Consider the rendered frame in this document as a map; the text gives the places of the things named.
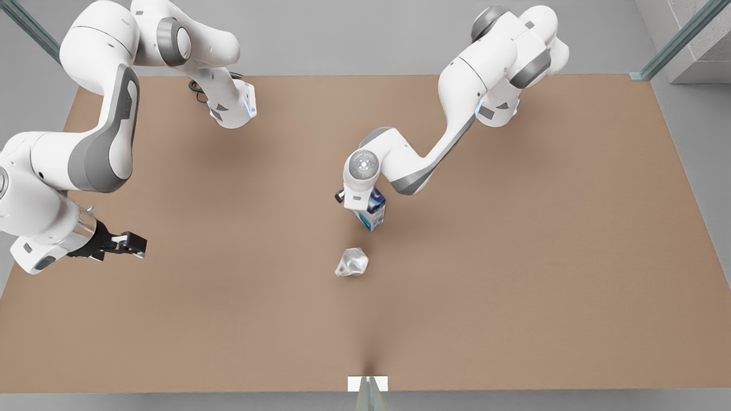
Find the crumpled white paper ball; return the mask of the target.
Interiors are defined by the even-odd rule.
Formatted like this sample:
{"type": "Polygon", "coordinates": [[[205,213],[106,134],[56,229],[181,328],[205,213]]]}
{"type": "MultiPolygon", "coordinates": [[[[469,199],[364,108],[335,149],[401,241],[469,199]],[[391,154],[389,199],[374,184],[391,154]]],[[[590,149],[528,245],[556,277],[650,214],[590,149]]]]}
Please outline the crumpled white paper ball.
{"type": "Polygon", "coordinates": [[[368,256],[360,248],[346,249],[335,270],[339,277],[360,276],[366,272],[368,256]]]}

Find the silver frame post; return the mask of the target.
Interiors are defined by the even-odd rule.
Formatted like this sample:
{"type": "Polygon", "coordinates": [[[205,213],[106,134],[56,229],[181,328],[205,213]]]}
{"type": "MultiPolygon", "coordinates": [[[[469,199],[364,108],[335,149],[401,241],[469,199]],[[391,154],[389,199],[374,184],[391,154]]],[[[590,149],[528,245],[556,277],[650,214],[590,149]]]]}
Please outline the silver frame post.
{"type": "Polygon", "coordinates": [[[387,376],[349,376],[347,391],[358,392],[355,411],[387,411],[382,392],[388,391],[387,376]]]}
{"type": "Polygon", "coordinates": [[[731,0],[635,0],[656,47],[645,67],[630,73],[649,81],[731,85],[731,0]]]}
{"type": "Polygon", "coordinates": [[[57,40],[17,0],[0,0],[0,10],[3,10],[52,59],[61,64],[60,45],[57,40]]]}

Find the blue and white carton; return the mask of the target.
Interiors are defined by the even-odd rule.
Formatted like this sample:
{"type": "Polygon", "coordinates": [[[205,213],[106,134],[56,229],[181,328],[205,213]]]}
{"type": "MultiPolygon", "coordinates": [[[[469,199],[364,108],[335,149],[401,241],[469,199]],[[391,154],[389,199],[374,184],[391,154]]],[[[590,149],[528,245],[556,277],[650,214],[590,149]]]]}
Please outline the blue and white carton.
{"type": "Polygon", "coordinates": [[[374,187],[368,200],[368,208],[365,211],[353,210],[353,213],[372,232],[384,220],[385,205],[386,198],[374,187]]]}

